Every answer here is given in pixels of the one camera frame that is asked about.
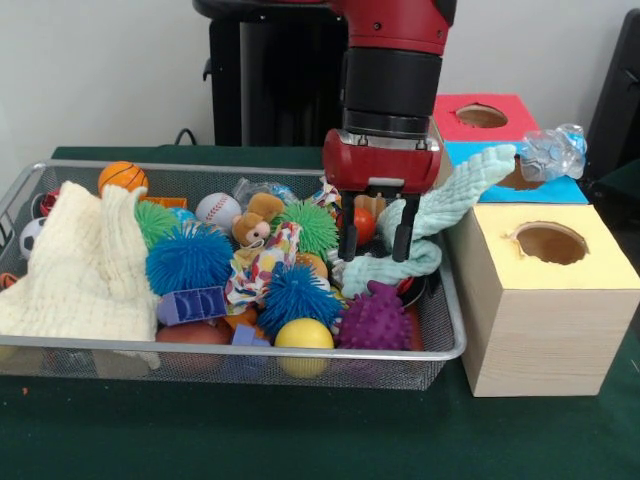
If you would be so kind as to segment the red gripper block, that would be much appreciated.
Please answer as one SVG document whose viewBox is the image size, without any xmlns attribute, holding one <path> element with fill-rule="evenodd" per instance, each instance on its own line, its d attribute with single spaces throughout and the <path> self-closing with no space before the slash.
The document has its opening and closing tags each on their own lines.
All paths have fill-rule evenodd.
<svg viewBox="0 0 640 480">
<path fill-rule="evenodd" d="M 355 193 L 379 192 L 407 195 L 399 225 L 395 231 L 392 258 L 404 262 L 409 258 L 415 216 L 420 196 L 438 177 L 441 149 L 431 137 L 398 139 L 352 134 L 330 130 L 323 146 L 326 179 L 342 197 L 342 224 L 339 257 L 352 261 L 356 254 L 358 232 L 355 219 Z"/>
</svg>

